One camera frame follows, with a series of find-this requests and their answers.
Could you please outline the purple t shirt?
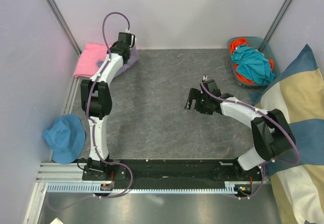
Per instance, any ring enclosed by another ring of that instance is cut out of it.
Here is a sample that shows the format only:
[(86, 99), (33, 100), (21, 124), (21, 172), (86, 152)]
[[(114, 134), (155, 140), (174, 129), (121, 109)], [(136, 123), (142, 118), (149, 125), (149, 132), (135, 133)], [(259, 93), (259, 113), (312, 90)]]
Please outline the purple t shirt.
[[(106, 51), (106, 46), (104, 45), (100, 45), (100, 44), (97, 44), (97, 47), (99, 49), (99, 52), (97, 53), (97, 59), (95, 60), (95, 70), (94, 72), (96, 73), (99, 68), (101, 67), (101, 65), (103, 64), (105, 58), (106, 58), (106, 54), (107, 54), (107, 51)], [(132, 48), (131, 48), (131, 56), (130, 58), (128, 59), (128, 61), (123, 65), (123, 67), (121, 69), (118, 70), (118, 72), (115, 74), (114, 78), (118, 77), (120, 74), (124, 73), (126, 70), (130, 69), (131, 66), (137, 62), (139, 60), (139, 56), (138, 56), (138, 52), (137, 52), (137, 48), (136, 48), (136, 45), (134, 45)]]

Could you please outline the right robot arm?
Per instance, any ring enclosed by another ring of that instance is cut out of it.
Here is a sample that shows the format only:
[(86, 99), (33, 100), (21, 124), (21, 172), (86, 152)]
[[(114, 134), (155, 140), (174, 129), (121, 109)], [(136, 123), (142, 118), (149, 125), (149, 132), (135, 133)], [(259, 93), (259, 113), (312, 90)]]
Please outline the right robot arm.
[(189, 110), (206, 115), (218, 113), (233, 118), (252, 131), (254, 146), (237, 158), (238, 164), (232, 167), (233, 177), (244, 180), (250, 169), (276, 159), (291, 164), (300, 161), (296, 140), (284, 114), (244, 103), (231, 94), (222, 94), (213, 79), (203, 79), (200, 88), (191, 88), (184, 106)]

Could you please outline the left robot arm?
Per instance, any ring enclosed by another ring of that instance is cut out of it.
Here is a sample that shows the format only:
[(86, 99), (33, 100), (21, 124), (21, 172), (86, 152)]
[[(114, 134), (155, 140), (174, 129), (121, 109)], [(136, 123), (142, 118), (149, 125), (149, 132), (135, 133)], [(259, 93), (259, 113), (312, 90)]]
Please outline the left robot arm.
[(106, 139), (106, 123), (112, 110), (109, 86), (117, 72), (126, 65), (136, 42), (135, 35), (120, 32), (118, 40), (108, 48), (105, 60), (98, 71), (80, 84), (82, 110), (85, 112), (91, 139), (91, 151), (84, 166), (84, 181), (109, 181), (111, 168), (106, 162), (109, 151)]

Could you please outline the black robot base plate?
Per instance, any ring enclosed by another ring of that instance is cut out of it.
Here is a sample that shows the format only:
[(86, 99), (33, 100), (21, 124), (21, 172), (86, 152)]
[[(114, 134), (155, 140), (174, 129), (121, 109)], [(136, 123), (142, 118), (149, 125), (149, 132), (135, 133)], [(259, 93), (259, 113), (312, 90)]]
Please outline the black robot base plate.
[(114, 186), (153, 188), (222, 188), (226, 182), (260, 181), (261, 170), (240, 168), (235, 159), (122, 159), (111, 160)]

